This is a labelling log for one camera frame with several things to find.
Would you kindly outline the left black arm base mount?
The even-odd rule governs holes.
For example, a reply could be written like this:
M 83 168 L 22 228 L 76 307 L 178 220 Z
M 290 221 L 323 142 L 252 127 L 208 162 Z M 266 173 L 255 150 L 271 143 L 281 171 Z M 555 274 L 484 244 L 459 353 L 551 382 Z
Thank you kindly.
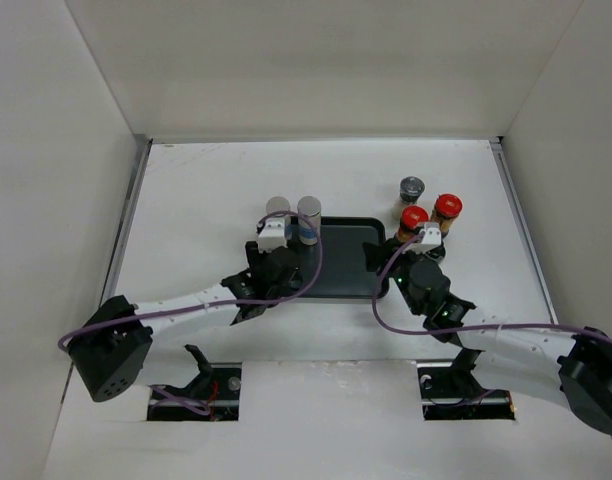
M 241 363 L 211 363 L 195 345 L 185 350 L 194 360 L 194 377 L 181 387 L 157 385 L 151 391 L 148 421 L 237 421 L 242 388 Z

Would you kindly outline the red lid sauce jar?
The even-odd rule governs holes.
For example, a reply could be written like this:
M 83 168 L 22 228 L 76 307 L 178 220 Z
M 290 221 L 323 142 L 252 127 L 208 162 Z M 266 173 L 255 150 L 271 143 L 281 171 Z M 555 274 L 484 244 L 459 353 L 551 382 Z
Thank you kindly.
M 453 222 L 459 217 L 463 209 L 462 200 L 451 193 L 444 193 L 437 197 L 430 221 L 437 223 L 443 237 L 446 237 L 450 231 Z

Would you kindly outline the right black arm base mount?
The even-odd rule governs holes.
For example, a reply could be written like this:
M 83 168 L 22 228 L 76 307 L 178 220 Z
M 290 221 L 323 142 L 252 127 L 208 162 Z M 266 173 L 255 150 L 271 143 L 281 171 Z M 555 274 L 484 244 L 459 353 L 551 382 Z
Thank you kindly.
M 454 360 L 417 364 L 425 420 L 515 420 L 510 393 L 485 389 L 474 379 L 475 358 L 473 353 L 459 353 Z

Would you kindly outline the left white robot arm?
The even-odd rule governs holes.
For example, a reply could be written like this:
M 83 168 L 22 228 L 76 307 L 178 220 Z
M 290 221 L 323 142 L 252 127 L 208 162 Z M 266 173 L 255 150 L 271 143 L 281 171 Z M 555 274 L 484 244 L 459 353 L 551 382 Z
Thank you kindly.
M 213 367 L 190 336 L 256 318 L 295 298 L 303 284 L 299 255 L 287 247 L 262 253 L 249 242 L 246 257 L 247 269 L 194 294 L 143 305 L 123 295 L 111 297 L 80 329 L 65 335 L 60 347 L 90 398 L 106 402 L 139 384 L 206 413 L 199 402 L 209 390 Z

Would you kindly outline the red lid chili jar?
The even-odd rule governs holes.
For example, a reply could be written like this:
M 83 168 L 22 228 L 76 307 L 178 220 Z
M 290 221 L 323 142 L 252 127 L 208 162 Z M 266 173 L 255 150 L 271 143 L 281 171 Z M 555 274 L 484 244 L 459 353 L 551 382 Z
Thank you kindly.
M 417 205 L 408 206 L 401 213 L 399 228 L 394 238 L 404 244 L 414 238 L 428 221 L 429 215 L 425 209 Z

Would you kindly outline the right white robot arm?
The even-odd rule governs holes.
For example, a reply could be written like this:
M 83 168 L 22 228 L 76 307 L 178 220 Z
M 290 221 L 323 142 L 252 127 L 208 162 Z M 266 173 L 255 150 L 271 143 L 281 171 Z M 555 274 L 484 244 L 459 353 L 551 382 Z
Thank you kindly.
M 440 266 L 395 239 L 364 243 L 366 268 L 394 279 L 406 306 L 423 319 L 417 337 L 459 348 L 450 384 L 469 396 L 506 390 L 568 409 L 590 428 L 612 436 L 612 338 L 592 327 L 496 320 L 451 293 Z

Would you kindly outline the blue label sago bottle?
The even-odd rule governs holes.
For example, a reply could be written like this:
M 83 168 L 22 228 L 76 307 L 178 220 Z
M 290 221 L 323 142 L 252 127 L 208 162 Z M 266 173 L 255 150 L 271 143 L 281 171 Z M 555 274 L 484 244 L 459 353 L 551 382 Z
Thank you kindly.
M 303 245 L 313 246 L 318 243 L 321 227 L 321 202 L 314 196 L 304 196 L 297 204 L 298 235 Z
M 266 213 L 270 214 L 277 211 L 290 211 L 291 206 L 288 199 L 282 196 L 270 198 L 266 203 Z M 292 238 L 292 219 L 290 215 L 284 216 L 285 237 L 287 240 Z

